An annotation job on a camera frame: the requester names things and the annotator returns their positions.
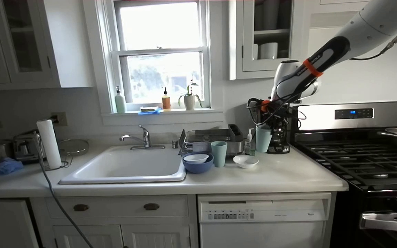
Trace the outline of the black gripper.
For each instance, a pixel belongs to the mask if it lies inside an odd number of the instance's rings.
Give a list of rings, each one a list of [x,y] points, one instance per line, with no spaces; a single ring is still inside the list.
[[[287,104],[273,101],[272,98],[250,98],[247,109],[256,126],[269,126],[273,119],[273,128],[280,131],[286,131],[289,127],[289,120],[284,116],[294,116],[293,109]]]

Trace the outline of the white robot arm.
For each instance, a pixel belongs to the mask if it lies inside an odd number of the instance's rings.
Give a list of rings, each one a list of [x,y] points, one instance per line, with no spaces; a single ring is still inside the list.
[[[276,70],[271,97],[257,104],[260,127],[275,127],[286,109],[300,101],[323,73],[342,61],[363,61],[363,54],[389,40],[381,51],[397,43],[397,0],[371,0],[334,37],[302,62],[283,61]]]

